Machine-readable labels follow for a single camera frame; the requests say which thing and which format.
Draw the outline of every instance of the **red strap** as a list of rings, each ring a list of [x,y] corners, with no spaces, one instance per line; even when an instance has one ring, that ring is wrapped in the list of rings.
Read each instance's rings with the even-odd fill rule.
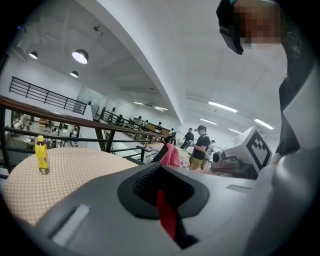
[[[162,189],[156,193],[155,207],[159,210],[160,223],[172,240],[175,238],[177,228],[177,212],[170,206]]]

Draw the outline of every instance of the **table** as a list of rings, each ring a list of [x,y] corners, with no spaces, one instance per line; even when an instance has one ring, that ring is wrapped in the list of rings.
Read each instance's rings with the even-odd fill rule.
[[[23,160],[9,175],[3,191],[11,213],[33,226],[83,184],[137,166],[114,154],[76,147],[48,149],[47,161],[50,173],[42,175],[34,154]]]
[[[147,146],[147,149],[152,150],[156,153],[159,153],[163,146],[164,146],[163,143],[153,143],[153,144],[149,144]],[[184,153],[180,154],[180,152],[181,152],[180,150],[181,150],[181,148],[178,149],[179,157],[180,157],[180,167],[184,168],[184,169],[189,169],[189,167],[190,167],[189,156],[188,156],[188,154],[184,154]]]

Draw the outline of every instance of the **yellow bottle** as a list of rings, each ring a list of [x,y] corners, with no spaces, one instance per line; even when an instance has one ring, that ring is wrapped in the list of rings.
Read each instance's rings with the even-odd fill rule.
[[[47,175],[49,173],[49,166],[47,162],[47,145],[45,144],[44,137],[42,135],[38,136],[34,150],[35,156],[38,159],[39,171],[43,175]]]

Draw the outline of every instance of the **pink cloth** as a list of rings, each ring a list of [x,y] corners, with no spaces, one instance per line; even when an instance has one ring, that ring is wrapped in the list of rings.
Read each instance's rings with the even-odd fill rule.
[[[180,167],[180,156],[177,148],[169,143],[167,143],[166,146],[168,152],[162,157],[160,164]]]

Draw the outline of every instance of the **white ceiling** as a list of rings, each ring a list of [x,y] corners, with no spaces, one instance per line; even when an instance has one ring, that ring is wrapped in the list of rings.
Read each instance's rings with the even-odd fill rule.
[[[65,74],[79,73],[79,80],[92,88],[97,72],[126,93],[132,101],[166,107],[163,97],[141,65],[89,11],[73,0],[48,0],[25,24],[27,34],[19,44],[25,56],[37,51],[37,61]],[[88,64],[76,63],[71,53],[85,49]]]
[[[255,125],[253,120],[258,118],[274,127],[268,130],[257,126],[259,129],[269,136],[279,136],[278,92],[287,69],[282,46],[245,49],[243,55],[237,55],[219,33],[216,9],[220,0],[164,1],[177,22],[184,51],[187,114],[241,132]],[[216,108],[208,101],[238,112]]]

